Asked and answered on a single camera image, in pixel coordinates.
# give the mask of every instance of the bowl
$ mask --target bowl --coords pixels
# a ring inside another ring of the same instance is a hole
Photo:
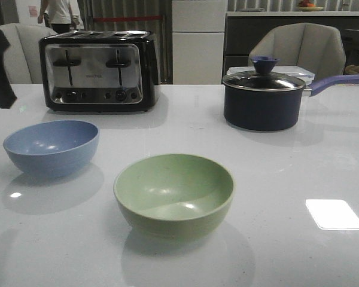
[[[49,121],[20,129],[3,143],[9,158],[22,172],[37,178],[74,173],[94,156],[99,130],[76,120]]]
[[[223,221],[233,198],[230,173],[207,158],[163,154],[125,168],[114,194],[126,221],[143,234],[189,241]]]

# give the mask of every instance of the saucepan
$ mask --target saucepan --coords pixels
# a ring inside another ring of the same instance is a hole
[[[302,95],[315,96],[335,84],[359,84],[359,75],[339,75],[306,83],[297,77],[272,72],[278,59],[252,58],[255,71],[225,75],[224,116],[249,130],[276,131],[294,126]]]

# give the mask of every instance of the bowl rim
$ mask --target bowl rim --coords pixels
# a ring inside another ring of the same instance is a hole
[[[96,129],[96,134],[94,137],[92,137],[89,141],[85,142],[85,143],[82,143],[81,145],[78,145],[78,146],[75,146],[74,148],[70,148],[70,149],[64,149],[63,151],[56,151],[56,152],[51,152],[49,154],[37,154],[37,153],[34,153],[34,154],[25,154],[25,153],[22,153],[22,152],[17,152],[17,151],[14,151],[12,149],[10,149],[8,147],[8,141],[10,140],[10,138],[12,136],[14,136],[15,134],[17,133],[20,133],[26,129],[30,129],[30,128],[33,128],[33,127],[36,127],[36,126],[41,126],[41,125],[47,125],[47,124],[50,124],[50,123],[56,123],[56,122],[80,122],[80,123],[84,123],[84,124],[89,124],[90,126],[94,127]],[[12,132],[9,136],[7,136],[3,143],[2,143],[2,146],[4,147],[4,149],[12,154],[17,154],[17,155],[23,155],[23,156],[31,156],[31,157],[45,157],[45,156],[48,156],[48,155],[55,155],[55,154],[61,154],[61,153],[64,153],[64,152],[68,152],[68,151],[73,151],[75,149],[78,149],[78,148],[81,148],[82,146],[85,146],[85,145],[88,145],[89,143],[95,141],[98,137],[99,137],[99,128],[98,126],[96,126],[95,124],[93,123],[90,123],[88,121],[82,121],[82,120],[55,120],[55,121],[45,121],[45,122],[42,122],[42,123],[38,123],[38,124],[32,124],[30,126],[26,126],[26,127],[22,127],[21,129],[18,129],[16,130],[15,132]]]
[[[142,162],[144,160],[148,160],[149,158],[154,158],[154,157],[162,157],[162,156],[167,156],[167,155],[186,155],[186,156],[191,156],[191,157],[197,157],[197,158],[202,158],[204,160],[208,160],[214,164],[216,164],[217,166],[220,166],[229,176],[230,176],[230,179],[232,181],[232,190],[231,190],[231,193],[230,195],[228,196],[228,198],[226,198],[226,200],[221,204],[219,205],[218,207],[210,210],[209,212],[206,212],[204,213],[203,215],[201,216],[193,216],[193,217],[189,217],[189,218],[185,218],[185,219],[165,219],[165,218],[158,218],[158,217],[153,217],[153,216],[147,216],[147,215],[144,215],[144,214],[141,214],[135,210],[132,210],[130,208],[128,208],[127,206],[125,206],[125,204],[123,202],[121,202],[121,200],[119,199],[118,195],[117,195],[117,190],[116,190],[116,184],[117,184],[117,181],[119,180],[120,176],[124,173],[125,170],[127,170],[128,168],[132,167],[134,164],[137,164],[139,162]],[[147,218],[147,219],[152,219],[152,220],[155,220],[155,221],[162,221],[162,222],[184,222],[184,221],[191,221],[191,220],[195,220],[195,219],[201,219],[201,218],[205,218],[215,212],[218,212],[219,210],[221,209],[224,209],[227,205],[229,205],[231,202],[232,202],[232,199],[235,195],[235,180],[234,180],[234,177],[232,176],[232,173],[230,172],[229,169],[227,169],[225,166],[223,166],[222,164],[216,162],[215,160],[211,160],[210,158],[207,158],[207,157],[204,157],[204,156],[201,156],[201,155],[196,155],[196,154],[186,154],[186,153],[167,153],[167,154],[157,154],[157,155],[151,155],[151,156],[148,156],[148,157],[144,157],[142,159],[139,159],[139,160],[136,160],[132,163],[130,163],[129,165],[127,165],[126,167],[124,167],[119,173],[118,175],[116,176],[115,180],[114,180],[114,184],[113,184],[113,194],[117,200],[117,202],[122,205],[125,209],[127,209],[128,211],[134,213],[134,214],[137,214],[138,216],[141,216],[141,217],[144,217],[144,218]]]

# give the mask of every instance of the chair backrest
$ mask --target chair backrest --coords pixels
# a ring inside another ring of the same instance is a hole
[[[42,84],[38,41],[56,34],[50,28],[10,23],[0,26],[10,47],[4,52],[4,68],[11,84]]]
[[[313,72],[316,80],[342,75],[346,62],[339,30],[313,23],[272,29],[250,52],[249,58],[253,56],[279,58],[278,66],[301,67]]]

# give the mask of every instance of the toaster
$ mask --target toaster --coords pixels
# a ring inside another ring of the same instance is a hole
[[[39,42],[45,103],[54,111],[147,111],[160,84],[156,35],[71,31]]]

